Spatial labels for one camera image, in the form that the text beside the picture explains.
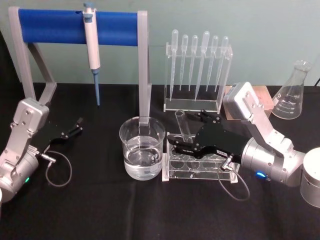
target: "micropipette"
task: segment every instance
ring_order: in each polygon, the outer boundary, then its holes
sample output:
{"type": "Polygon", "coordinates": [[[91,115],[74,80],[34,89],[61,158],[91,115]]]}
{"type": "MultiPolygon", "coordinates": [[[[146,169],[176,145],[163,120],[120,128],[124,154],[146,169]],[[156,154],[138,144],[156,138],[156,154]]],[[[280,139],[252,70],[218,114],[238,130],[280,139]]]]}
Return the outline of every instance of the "micropipette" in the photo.
{"type": "Polygon", "coordinates": [[[214,60],[216,57],[216,51],[218,48],[218,41],[219,41],[219,37],[218,36],[213,36],[212,38],[212,43],[211,43],[211,58],[210,58],[210,62],[209,62],[209,68],[208,68],[208,75],[206,77],[206,91],[208,91],[208,86],[209,86],[209,82],[210,82],[210,78],[211,78],[211,72],[212,72],[212,67],[214,66],[214,60]]]}
{"type": "Polygon", "coordinates": [[[189,70],[189,91],[190,91],[192,73],[194,71],[194,63],[196,58],[197,47],[198,47],[198,36],[193,35],[192,43],[191,43],[191,62],[190,62],[190,70],[189,70]]]}
{"type": "Polygon", "coordinates": [[[180,89],[179,90],[181,90],[182,80],[184,78],[187,47],[188,47],[188,35],[185,34],[182,36],[182,44],[181,44],[182,58],[181,58],[181,66],[180,66],[180,89]]]}
{"type": "Polygon", "coordinates": [[[97,10],[93,8],[91,2],[83,4],[85,10],[82,12],[85,40],[88,51],[89,66],[93,74],[96,104],[100,106],[100,94],[99,94],[99,80],[98,75],[100,71],[100,56],[99,56],[99,43],[98,43],[98,30],[97,30],[97,10]]]}
{"type": "Polygon", "coordinates": [[[178,50],[178,30],[172,31],[171,36],[171,51],[172,51],[172,63],[171,63],[171,79],[170,79],[170,101],[172,98],[172,93],[174,91],[174,82],[175,82],[175,68],[176,68],[176,56],[178,50]]]}
{"type": "Polygon", "coordinates": [[[207,51],[207,47],[208,47],[208,43],[209,43],[209,38],[210,38],[210,32],[205,31],[203,33],[203,36],[202,36],[202,43],[201,43],[201,48],[200,48],[200,50],[201,50],[201,59],[200,59],[198,79],[196,81],[194,100],[197,99],[197,96],[198,96],[198,93],[199,93],[202,70],[204,68],[204,61],[205,61],[205,57],[206,57],[206,51],[207,51]]]}
{"type": "Polygon", "coordinates": [[[220,61],[219,61],[219,66],[218,66],[218,72],[216,73],[216,81],[215,81],[214,92],[217,91],[217,86],[218,86],[218,83],[219,83],[219,78],[220,78],[221,70],[222,70],[222,64],[224,63],[224,58],[225,58],[225,54],[226,54],[226,51],[227,51],[228,43],[229,43],[229,38],[227,36],[224,36],[223,40],[222,40],[222,43],[221,43],[221,49],[220,49],[221,56],[220,56],[220,61]]]}

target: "pipette rack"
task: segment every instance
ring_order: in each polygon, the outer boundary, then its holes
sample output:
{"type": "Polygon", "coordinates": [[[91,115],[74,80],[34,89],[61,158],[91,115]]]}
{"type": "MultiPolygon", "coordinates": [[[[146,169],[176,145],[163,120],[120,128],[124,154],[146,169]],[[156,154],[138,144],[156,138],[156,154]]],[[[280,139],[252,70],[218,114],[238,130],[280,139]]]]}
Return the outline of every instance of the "pipette rack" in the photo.
{"type": "MultiPolygon", "coordinates": [[[[175,137],[181,137],[180,134],[173,134],[175,137]]],[[[167,182],[170,179],[207,179],[218,180],[218,167],[226,159],[216,154],[207,154],[201,159],[176,153],[174,146],[168,140],[166,141],[166,154],[162,159],[162,181],[167,182]]],[[[240,164],[231,163],[231,167],[238,172],[240,164]]],[[[230,171],[219,171],[219,177],[222,181],[237,183],[238,177],[230,171]]]]}
{"type": "Polygon", "coordinates": [[[198,45],[195,53],[193,73],[191,77],[191,85],[189,91],[189,72],[192,57],[191,41],[187,46],[185,54],[184,71],[182,78],[182,86],[180,90],[180,70],[182,59],[182,46],[178,45],[175,60],[175,74],[172,98],[170,99],[170,81],[172,68],[172,50],[171,45],[167,42],[165,48],[165,83],[164,83],[164,105],[163,111],[200,111],[205,109],[207,112],[220,113],[222,100],[224,96],[225,86],[228,80],[233,51],[231,45],[227,46],[221,68],[221,74],[216,88],[217,71],[220,59],[222,57],[221,46],[218,46],[215,54],[211,52],[211,46],[207,47],[203,64],[201,84],[197,99],[195,100],[196,84],[199,73],[199,65],[201,60],[201,46],[198,45]],[[210,59],[214,57],[213,68],[210,76],[210,83],[206,91],[207,77],[210,59]]]}

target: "wall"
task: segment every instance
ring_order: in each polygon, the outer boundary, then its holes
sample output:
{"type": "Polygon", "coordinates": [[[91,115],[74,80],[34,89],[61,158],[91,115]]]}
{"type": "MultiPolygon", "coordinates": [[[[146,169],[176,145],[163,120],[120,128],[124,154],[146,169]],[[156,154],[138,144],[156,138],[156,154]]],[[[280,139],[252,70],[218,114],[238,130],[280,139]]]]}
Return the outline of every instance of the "wall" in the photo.
{"type": "MultiPolygon", "coordinates": [[[[233,48],[229,84],[282,85],[295,60],[314,62],[320,53],[320,1],[318,0],[96,0],[99,11],[148,10],[151,82],[163,84],[166,42],[178,29],[180,36],[229,37],[233,48]]],[[[81,10],[80,0],[2,0],[0,30],[16,64],[9,29],[8,7],[81,10]]],[[[92,83],[85,45],[41,44],[40,48],[58,83],[92,83]]],[[[137,49],[101,46],[101,82],[137,84],[137,49]]],[[[42,76],[31,61],[32,76],[42,76]]],[[[309,77],[306,85],[313,85],[309,77]]]]}

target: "black table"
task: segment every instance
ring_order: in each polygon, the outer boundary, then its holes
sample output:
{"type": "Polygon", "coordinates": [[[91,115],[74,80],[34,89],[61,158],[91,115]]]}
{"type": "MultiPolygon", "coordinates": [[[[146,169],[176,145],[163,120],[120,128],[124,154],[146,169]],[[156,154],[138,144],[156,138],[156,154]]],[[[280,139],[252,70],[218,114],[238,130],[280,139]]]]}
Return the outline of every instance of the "black table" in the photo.
{"type": "MultiPolygon", "coordinates": [[[[43,88],[36,85],[36,92],[43,88]]],[[[269,87],[273,96],[278,88],[269,87]]],[[[73,166],[71,183],[50,186],[47,162],[15,198],[2,205],[0,240],[319,240],[320,210],[307,204],[298,187],[257,179],[240,168],[251,199],[232,200],[213,180],[131,179],[125,171],[119,128],[138,114],[138,87],[101,85],[96,108],[93,85],[59,84],[49,119],[70,127],[84,118],[84,131],[65,154],[73,166]]],[[[0,149],[10,135],[20,84],[0,89],[0,149]]],[[[150,116],[178,132],[174,112],[163,112],[163,86],[152,87],[150,116]]],[[[275,129],[307,152],[320,145],[320,88],[305,87],[299,118],[270,117],[275,129]]],[[[235,194],[241,184],[226,184],[235,194]]]]}

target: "erlenmeyer flask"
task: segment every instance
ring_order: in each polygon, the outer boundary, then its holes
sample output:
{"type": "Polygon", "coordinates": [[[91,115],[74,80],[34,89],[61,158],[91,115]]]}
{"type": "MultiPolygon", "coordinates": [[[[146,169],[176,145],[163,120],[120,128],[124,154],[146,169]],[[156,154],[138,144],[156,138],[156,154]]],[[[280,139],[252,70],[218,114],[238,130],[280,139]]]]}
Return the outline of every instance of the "erlenmeyer flask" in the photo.
{"type": "Polygon", "coordinates": [[[274,104],[272,113],[275,116],[287,120],[300,116],[305,78],[311,66],[311,63],[302,60],[294,63],[294,69],[290,78],[272,99],[274,104]]]}

